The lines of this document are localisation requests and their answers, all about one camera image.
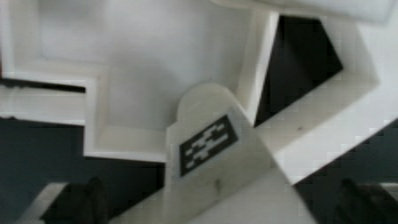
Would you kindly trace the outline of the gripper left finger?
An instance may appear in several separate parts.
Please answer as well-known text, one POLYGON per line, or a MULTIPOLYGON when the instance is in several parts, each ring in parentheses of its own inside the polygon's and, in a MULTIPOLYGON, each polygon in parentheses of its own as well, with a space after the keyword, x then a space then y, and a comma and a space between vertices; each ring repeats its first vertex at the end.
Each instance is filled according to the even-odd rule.
POLYGON ((18 218, 17 224, 109 224, 104 182, 50 183, 18 218))

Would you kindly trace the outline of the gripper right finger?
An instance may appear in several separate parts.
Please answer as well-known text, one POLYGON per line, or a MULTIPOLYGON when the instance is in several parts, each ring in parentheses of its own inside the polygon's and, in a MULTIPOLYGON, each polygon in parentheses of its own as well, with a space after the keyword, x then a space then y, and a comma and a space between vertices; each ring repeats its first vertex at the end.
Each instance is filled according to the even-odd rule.
POLYGON ((398 224, 398 183, 342 181, 336 224, 398 224))

